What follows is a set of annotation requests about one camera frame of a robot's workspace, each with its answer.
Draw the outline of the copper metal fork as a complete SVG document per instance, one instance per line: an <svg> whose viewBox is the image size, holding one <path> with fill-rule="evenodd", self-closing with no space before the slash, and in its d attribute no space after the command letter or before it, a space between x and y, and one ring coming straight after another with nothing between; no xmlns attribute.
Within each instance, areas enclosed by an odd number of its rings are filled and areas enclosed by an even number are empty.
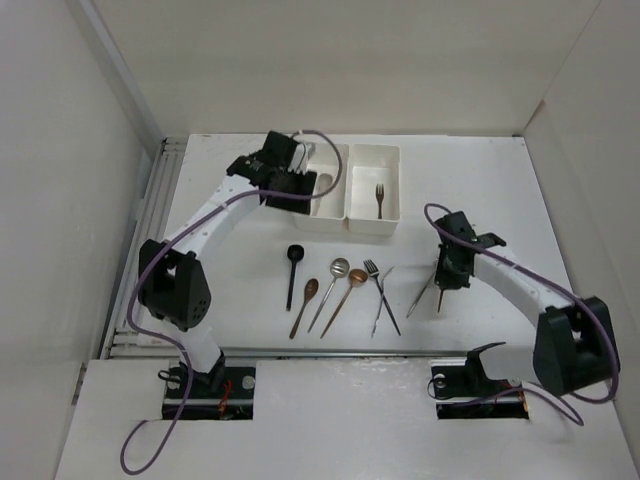
<svg viewBox="0 0 640 480"><path fill-rule="evenodd" d="M440 313L440 311L441 311L443 297L444 297L444 290L440 289L439 297L438 297L438 304L437 304L437 313Z"/></svg>

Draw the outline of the beige plastic spoon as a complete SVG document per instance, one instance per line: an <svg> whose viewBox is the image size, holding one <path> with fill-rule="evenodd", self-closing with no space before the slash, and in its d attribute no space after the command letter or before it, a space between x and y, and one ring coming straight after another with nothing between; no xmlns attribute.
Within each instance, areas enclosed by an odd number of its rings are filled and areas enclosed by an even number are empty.
<svg viewBox="0 0 640 480"><path fill-rule="evenodd" d="M317 177L315 199L320 200L331 192L334 185L334 177L329 173L321 173Z"/></svg>

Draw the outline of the black plastic ladle spoon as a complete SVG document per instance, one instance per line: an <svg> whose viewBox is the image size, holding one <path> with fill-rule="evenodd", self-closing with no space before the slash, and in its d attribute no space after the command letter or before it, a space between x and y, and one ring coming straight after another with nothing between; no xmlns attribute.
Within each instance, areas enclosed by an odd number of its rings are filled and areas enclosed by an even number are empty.
<svg viewBox="0 0 640 480"><path fill-rule="evenodd" d="M286 310L290 311L293 301L293 291L295 286L295 275L298 263L304 258L305 250L300 244L292 244L288 247L286 256L290 262L290 275L287 291Z"/></svg>

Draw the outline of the dark wooden fork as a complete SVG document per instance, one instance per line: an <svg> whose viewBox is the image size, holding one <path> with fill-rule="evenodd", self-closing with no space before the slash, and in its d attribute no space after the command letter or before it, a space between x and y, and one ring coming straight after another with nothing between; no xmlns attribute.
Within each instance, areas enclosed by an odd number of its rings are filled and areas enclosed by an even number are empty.
<svg viewBox="0 0 640 480"><path fill-rule="evenodd" d="M382 220L383 219L383 204L384 204L384 198L385 198L385 189L384 189L384 184L383 183L378 183L376 185L375 188L375 198L377 201L377 219L378 220Z"/></svg>

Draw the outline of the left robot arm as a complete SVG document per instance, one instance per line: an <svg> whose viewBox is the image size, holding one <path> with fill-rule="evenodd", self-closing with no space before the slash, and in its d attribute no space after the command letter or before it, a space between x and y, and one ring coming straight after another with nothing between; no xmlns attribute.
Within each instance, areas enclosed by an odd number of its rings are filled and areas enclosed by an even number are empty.
<svg viewBox="0 0 640 480"><path fill-rule="evenodd" d="M317 174L308 167L315 150L314 143L296 134L269 132L260 149L232 162L221 184L180 230L141 246L134 300L163 322L164 330L139 331L178 349L185 384L215 390L225 365L205 322L212 295L204 256L262 205L309 214L317 196Z"/></svg>

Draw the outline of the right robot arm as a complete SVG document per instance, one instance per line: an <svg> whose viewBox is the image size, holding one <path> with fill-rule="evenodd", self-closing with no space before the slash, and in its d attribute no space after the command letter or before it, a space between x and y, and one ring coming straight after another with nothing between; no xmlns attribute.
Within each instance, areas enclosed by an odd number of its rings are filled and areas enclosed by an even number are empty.
<svg viewBox="0 0 640 480"><path fill-rule="evenodd" d="M535 331L527 347L496 341L472 350L486 378L537 383L555 396L579 400L585 398L583 389L606 382L608 392L597 401L615 398L620 360L603 300L581 298L525 266L504 239L476 233L461 211L446 211L428 222L440 238L435 272L440 291L467 288L476 279L506 299Z"/></svg>

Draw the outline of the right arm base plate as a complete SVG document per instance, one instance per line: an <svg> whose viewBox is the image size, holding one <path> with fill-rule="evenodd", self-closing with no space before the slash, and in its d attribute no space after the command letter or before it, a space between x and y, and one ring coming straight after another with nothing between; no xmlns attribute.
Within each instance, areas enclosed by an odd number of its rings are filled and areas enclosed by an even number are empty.
<svg viewBox="0 0 640 480"><path fill-rule="evenodd" d="M434 361L428 393L436 401L439 420L528 420L524 394L509 392L507 380L490 380L480 367L466 360Z"/></svg>

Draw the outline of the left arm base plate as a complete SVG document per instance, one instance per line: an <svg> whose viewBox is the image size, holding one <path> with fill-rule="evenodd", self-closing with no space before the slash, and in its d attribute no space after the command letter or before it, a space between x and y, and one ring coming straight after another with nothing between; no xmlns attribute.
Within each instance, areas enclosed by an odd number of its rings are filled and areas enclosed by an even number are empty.
<svg viewBox="0 0 640 480"><path fill-rule="evenodd" d="M161 405L163 420L171 420L178 412L186 392L188 374L186 366L174 363L157 373L164 382ZM194 374L187 400L179 415L180 420L245 421L254 414L256 368L253 366L226 366L212 382L206 383Z"/></svg>

